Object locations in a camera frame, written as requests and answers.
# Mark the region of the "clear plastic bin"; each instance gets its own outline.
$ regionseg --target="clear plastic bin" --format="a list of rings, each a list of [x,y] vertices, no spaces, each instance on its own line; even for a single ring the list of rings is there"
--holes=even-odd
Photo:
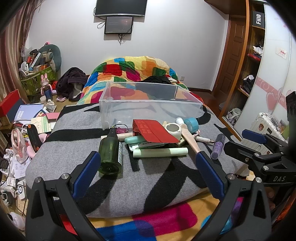
[[[178,85],[108,81],[99,100],[102,128],[133,119],[175,122],[178,117],[199,117],[202,102]]]

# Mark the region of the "screw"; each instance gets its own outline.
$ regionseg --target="screw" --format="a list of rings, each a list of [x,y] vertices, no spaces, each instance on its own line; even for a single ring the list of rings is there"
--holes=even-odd
[[[234,180],[235,179],[235,175],[233,175],[232,173],[227,174],[227,178],[230,180]]]
[[[37,178],[35,178],[35,182],[36,182],[36,183],[41,182],[41,177],[37,177]]]
[[[61,175],[61,178],[66,180],[67,178],[69,177],[69,174],[68,173],[64,173]]]
[[[261,183],[262,182],[262,179],[259,178],[259,177],[256,177],[255,180],[256,180],[257,183]]]

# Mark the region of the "striped curtain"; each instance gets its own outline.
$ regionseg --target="striped curtain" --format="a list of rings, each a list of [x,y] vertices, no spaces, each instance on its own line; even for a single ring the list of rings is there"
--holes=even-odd
[[[18,63],[22,62],[20,52],[28,37],[29,28],[39,0],[29,0],[16,13],[3,34],[0,36],[0,101],[11,91],[18,89],[21,98],[28,103],[28,97],[22,87]],[[7,141],[0,132],[0,151],[3,153]]]

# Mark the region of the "gray and black blanket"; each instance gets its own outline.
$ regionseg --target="gray and black blanket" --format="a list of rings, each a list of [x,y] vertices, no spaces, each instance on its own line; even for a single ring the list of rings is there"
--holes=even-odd
[[[226,141],[236,140],[205,106],[201,106],[198,116],[203,137],[215,140],[222,132]],[[91,151],[98,151],[100,137],[108,133],[108,129],[102,130],[99,104],[64,107],[51,135],[26,170],[28,187],[32,187],[38,176],[52,180],[65,172],[71,173]],[[125,146],[122,173],[114,177],[98,172],[78,205],[88,217],[108,218],[156,210],[195,196],[204,191],[206,184],[195,167],[193,150],[187,147],[187,156],[133,158]],[[200,142],[199,147],[210,156],[212,144]],[[245,164],[224,152],[215,162],[226,173],[248,175]]]

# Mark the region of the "baseboard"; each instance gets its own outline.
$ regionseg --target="baseboard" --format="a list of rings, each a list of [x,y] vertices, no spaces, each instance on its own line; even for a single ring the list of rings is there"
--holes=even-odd
[[[207,92],[207,93],[212,93],[212,91],[211,90],[207,90],[207,89],[199,89],[199,88],[191,88],[191,87],[188,87],[188,89],[190,90],[190,91],[197,91],[197,92]]]

